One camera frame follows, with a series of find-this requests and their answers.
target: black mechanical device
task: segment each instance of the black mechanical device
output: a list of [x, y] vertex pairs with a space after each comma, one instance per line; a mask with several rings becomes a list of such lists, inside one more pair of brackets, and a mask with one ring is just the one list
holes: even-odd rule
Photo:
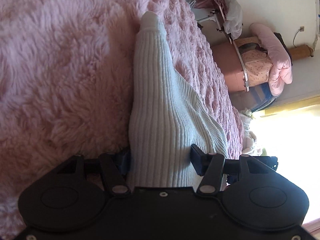
[[[85, 160], [73, 156], [19, 198], [27, 228], [16, 240], [232, 239], [312, 240], [300, 225], [309, 201], [275, 172], [275, 157], [226, 160], [192, 145], [198, 189], [136, 187], [124, 175], [130, 150]], [[87, 181], [100, 174], [103, 189]], [[232, 182], [220, 191], [223, 175]]]

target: pink fluffy blanket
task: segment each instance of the pink fluffy blanket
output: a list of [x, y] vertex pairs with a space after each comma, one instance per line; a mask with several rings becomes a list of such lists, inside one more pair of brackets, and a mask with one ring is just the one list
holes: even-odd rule
[[242, 124], [185, 0], [0, 0], [0, 236], [23, 229], [22, 190], [58, 163], [128, 146], [132, 56], [145, 11], [165, 23], [173, 64], [225, 130]]

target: white wall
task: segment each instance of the white wall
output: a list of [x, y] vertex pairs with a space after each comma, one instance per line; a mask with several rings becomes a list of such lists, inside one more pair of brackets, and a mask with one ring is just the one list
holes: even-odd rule
[[292, 75], [292, 83], [284, 86], [272, 106], [320, 95], [320, 50], [314, 52], [314, 57], [294, 61]]
[[[295, 44], [312, 45], [316, 32], [315, 0], [237, 0], [244, 13], [243, 36], [250, 35], [249, 26], [253, 22], [263, 23], [273, 31], [281, 33], [285, 44], [292, 47], [293, 37], [300, 26], [305, 31], [298, 33]], [[212, 21], [204, 23], [204, 34], [215, 44], [217, 34]]]

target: cable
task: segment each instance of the cable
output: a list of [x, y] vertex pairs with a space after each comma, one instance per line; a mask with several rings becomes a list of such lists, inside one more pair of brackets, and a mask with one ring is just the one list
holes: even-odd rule
[[294, 36], [293, 42], [292, 42], [292, 44], [294, 45], [295, 48], [296, 48], [296, 45], [294, 44], [294, 40], [296, 39], [296, 36], [297, 36], [297, 34], [298, 34], [299, 31], [300, 31], [300, 29], [296, 32], [296, 35]]

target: yellow curtain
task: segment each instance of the yellow curtain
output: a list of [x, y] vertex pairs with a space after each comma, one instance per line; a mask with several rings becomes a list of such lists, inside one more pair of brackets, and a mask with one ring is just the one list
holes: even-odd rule
[[281, 105], [281, 106], [270, 107], [268, 109], [265, 109], [265, 110], [261, 111], [259, 116], [267, 117], [267, 116], [270, 116], [270, 115], [280, 114], [280, 113], [284, 113], [284, 112], [288, 112], [288, 111], [304, 108], [304, 107], [307, 107], [307, 106], [315, 106], [315, 105], [320, 105], [320, 96], [313, 97], [313, 98], [308, 98], [308, 99], [297, 101], [297, 102], [293, 102], [293, 103], [284, 104], [284, 105]]

